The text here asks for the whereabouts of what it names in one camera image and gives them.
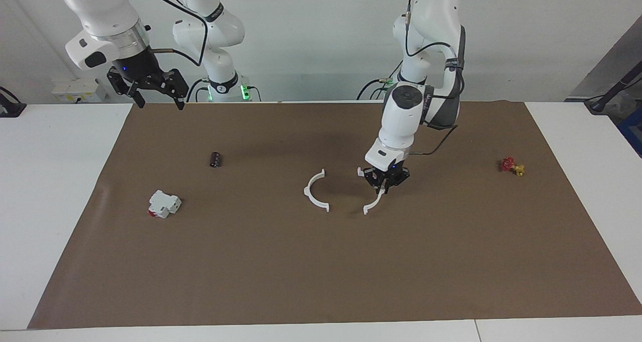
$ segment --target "white table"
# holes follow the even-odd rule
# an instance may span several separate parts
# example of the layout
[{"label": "white table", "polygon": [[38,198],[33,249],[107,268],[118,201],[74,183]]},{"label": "white table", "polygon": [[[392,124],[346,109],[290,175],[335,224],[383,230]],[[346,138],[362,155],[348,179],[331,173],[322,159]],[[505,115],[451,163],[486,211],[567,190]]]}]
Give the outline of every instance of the white table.
[{"label": "white table", "polygon": [[[527,107],[642,300],[642,159],[582,104]],[[642,340],[642,316],[23,331],[130,108],[30,105],[0,120],[0,340]]]}]

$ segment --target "cable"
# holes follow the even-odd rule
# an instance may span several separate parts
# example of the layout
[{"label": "cable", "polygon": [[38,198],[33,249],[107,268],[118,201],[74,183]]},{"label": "cable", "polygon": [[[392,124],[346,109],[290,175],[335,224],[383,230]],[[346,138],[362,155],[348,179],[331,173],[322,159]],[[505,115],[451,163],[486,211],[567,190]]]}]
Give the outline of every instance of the cable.
[{"label": "cable", "polygon": [[207,21],[204,18],[202,18],[201,16],[197,15],[196,13],[193,13],[192,11],[188,10],[187,8],[182,8],[181,6],[178,6],[174,2],[171,2],[170,0],[160,0],[160,1],[163,1],[163,2],[165,2],[165,4],[168,4],[168,5],[172,6],[172,8],[179,9],[179,10],[183,11],[184,13],[192,16],[193,18],[199,19],[203,23],[203,25],[205,27],[205,34],[203,35],[203,45],[201,46],[201,54],[200,54],[200,57],[199,57],[199,61],[196,62],[190,56],[187,56],[186,54],[181,53],[181,52],[177,52],[177,54],[188,58],[191,62],[194,63],[194,65],[201,66],[201,64],[203,62],[203,55],[205,54],[205,46],[207,45],[207,29],[208,29]]},{"label": "cable", "polygon": [[446,139],[448,139],[448,136],[450,136],[450,134],[452,134],[452,132],[454,132],[454,130],[457,129],[458,126],[459,125],[453,125],[453,126],[449,127],[450,131],[448,131],[448,134],[446,134],[445,137],[443,137],[442,141],[440,141],[440,143],[437,145],[435,150],[433,150],[432,152],[411,152],[410,155],[432,155],[432,154],[435,154],[439,150],[439,148],[442,146],[442,144],[445,143]]},{"label": "cable", "polygon": [[381,95],[381,91],[387,91],[387,90],[388,89],[386,88],[378,88],[377,90],[372,91],[372,95],[370,95],[370,100],[372,100],[372,98],[374,97],[374,93],[376,93],[377,91],[379,92],[379,95]]},{"label": "cable", "polygon": [[[406,17],[411,17],[411,15],[412,15],[411,12],[410,12],[411,6],[412,6],[412,0],[408,0],[408,8],[406,8]],[[445,46],[445,47],[452,48],[452,46],[450,44],[448,44],[448,43],[443,43],[441,41],[437,41],[436,43],[428,44],[428,45],[422,47],[421,49],[417,50],[417,52],[414,52],[413,54],[411,54],[410,51],[408,51],[408,29],[409,28],[410,28],[410,22],[406,22],[406,55],[408,55],[409,57],[417,56],[421,52],[423,52],[424,50],[428,49],[429,47],[433,47],[433,46],[442,45],[442,46]]]},{"label": "cable", "polygon": [[174,1],[178,2],[179,4],[181,4],[181,6],[183,6],[185,8],[185,4],[183,4],[183,2],[181,2],[181,0],[174,0]]},{"label": "cable", "polygon": [[[631,82],[629,85],[627,85],[625,88],[623,88],[623,89],[622,89],[622,91],[624,91],[624,90],[626,90],[626,89],[628,89],[628,88],[632,88],[633,86],[635,86],[635,85],[636,85],[638,82],[640,82],[640,81],[642,81],[642,77],[640,77],[640,78],[639,78],[639,79],[637,79],[636,81]],[[597,96],[595,96],[595,97],[587,98],[587,99],[585,99],[585,100],[584,100],[584,102],[591,101],[591,100],[594,100],[594,99],[596,99],[596,98],[601,98],[601,97],[604,97],[605,95],[606,95],[606,94],[602,94],[602,95],[597,95]]]},{"label": "cable", "polygon": [[206,79],[199,79],[190,86],[190,90],[188,91],[188,97],[185,98],[185,102],[190,102],[190,97],[192,96],[192,92],[194,91],[194,88],[199,84],[199,82],[206,82]]},{"label": "cable", "polygon": [[357,95],[357,98],[355,100],[359,100],[361,98],[361,95],[363,94],[363,91],[365,91],[369,86],[371,86],[372,84],[375,84],[377,82],[381,82],[381,79],[374,79],[373,81],[368,82],[367,84],[365,84],[365,86],[363,86],[363,89],[361,91],[359,91],[359,95]]},{"label": "cable", "polygon": [[7,95],[9,95],[10,97],[14,98],[14,100],[16,100],[18,102],[18,104],[22,104],[22,102],[11,91],[3,88],[2,86],[0,86],[0,90],[4,91],[5,93],[7,93]]},{"label": "cable", "polygon": [[[392,79],[392,75],[394,75],[394,74],[395,74],[395,72],[397,72],[397,70],[399,70],[399,68],[401,67],[401,64],[403,64],[403,59],[401,59],[401,61],[399,61],[399,65],[397,65],[397,67],[395,68],[395,70],[392,70],[392,72],[390,73],[390,75],[388,75],[388,79]],[[380,88],[380,89],[379,89],[379,93],[377,94],[377,100],[379,100],[379,97],[381,97],[381,89],[383,89],[383,88]]]},{"label": "cable", "polygon": [[248,86],[247,88],[256,90],[256,93],[259,94],[259,102],[263,102],[263,100],[261,99],[261,91],[259,91],[259,88],[257,88],[256,86]]},{"label": "cable", "polygon": [[629,85],[627,85],[627,86],[626,86],[626,88],[623,88],[623,89],[622,89],[622,91],[624,91],[624,90],[626,90],[626,89],[628,89],[628,88],[632,88],[633,86],[635,86],[635,84],[637,84],[638,82],[640,82],[640,80],[642,80],[642,77],[640,77],[640,78],[639,78],[639,79],[637,79],[636,81],[631,82]]},{"label": "cable", "polygon": [[443,98],[445,100],[450,100],[452,98],[456,98],[459,95],[461,95],[461,93],[463,93],[463,89],[465,89],[466,87],[466,82],[463,80],[463,75],[461,74],[461,70],[462,70],[461,67],[458,67],[455,75],[456,78],[459,80],[459,91],[456,93],[456,95],[452,95],[452,96],[433,95],[433,98]]},{"label": "cable", "polygon": [[199,91],[202,91],[202,90],[207,90],[207,91],[209,92],[209,89],[208,89],[208,88],[205,88],[205,87],[199,88],[199,89],[197,90],[197,93],[194,95],[194,98],[195,98],[195,100],[196,100],[197,102],[199,102]]},{"label": "cable", "polygon": [[190,60],[194,65],[200,66],[195,59],[193,59],[188,54],[185,54],[183,51],[179,51],[176,49],[150,49],[149,51],[151,51],[152,54],[179,54],[180,56],[185,57],[187,60]]}]

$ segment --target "white plastic block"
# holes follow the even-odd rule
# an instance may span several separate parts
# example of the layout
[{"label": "white plastic block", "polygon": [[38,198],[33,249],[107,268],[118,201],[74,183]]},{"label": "white plastic block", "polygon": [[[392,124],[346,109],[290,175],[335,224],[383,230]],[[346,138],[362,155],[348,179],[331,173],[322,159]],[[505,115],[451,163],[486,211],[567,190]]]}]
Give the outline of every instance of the white plastic block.
[{"label": "white plastic block", "polygon": [[165,219],[170,213],[176,213],[179,207],[181,207],[179,197],[168,196],[163,191],[156,191],[149,199],[149,214],[154,217]]}]

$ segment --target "blue object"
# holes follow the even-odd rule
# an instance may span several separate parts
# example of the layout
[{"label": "blue object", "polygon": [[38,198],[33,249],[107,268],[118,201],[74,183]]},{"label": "blue object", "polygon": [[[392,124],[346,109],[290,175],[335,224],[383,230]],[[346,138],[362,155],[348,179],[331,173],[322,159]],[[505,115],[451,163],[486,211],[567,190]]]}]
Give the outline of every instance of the blue object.
[{"label": "blue object", "polygon": [[639,107],[633,114],[619,123],[617,129],[638,155],[642,155],[642,107]]}]

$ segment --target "white plastic bracket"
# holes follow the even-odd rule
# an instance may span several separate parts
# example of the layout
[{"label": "white plastic bracket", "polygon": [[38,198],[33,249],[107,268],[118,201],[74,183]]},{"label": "white plastic bracket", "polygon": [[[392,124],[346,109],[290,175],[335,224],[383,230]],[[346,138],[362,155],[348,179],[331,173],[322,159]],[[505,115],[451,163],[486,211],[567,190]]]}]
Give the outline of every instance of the white plastic bracket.
[{"label": "white plastic bracket", "polygon": [[386,192],[385,188],[379,189],[379,193],[377,194],[377,198],[370,204],[364,205],[363,206],[363,215],[367,216],[368,211],[370,209],[373,209],[377,204],[379,204],[379,201],[381,200],[381,196]]},{"label": "white plastic bracket", "polygon": [[328,203],[323,203],[322,201],[317,200],[313,195],[312,192],[310,191],[310,187],[312,187],[312,184],[316,182],[317,180],[321,178],[325,178],[326,176],[326,169],[321,169],[321,173],[318,175],[313,176],[309,182],[307,182],[307,187],[303,188],[303,194],[307,196],[312,204],[316,205],[319,208],[324,208],[326,209],[326,212],[330,212],[330,204]]}]

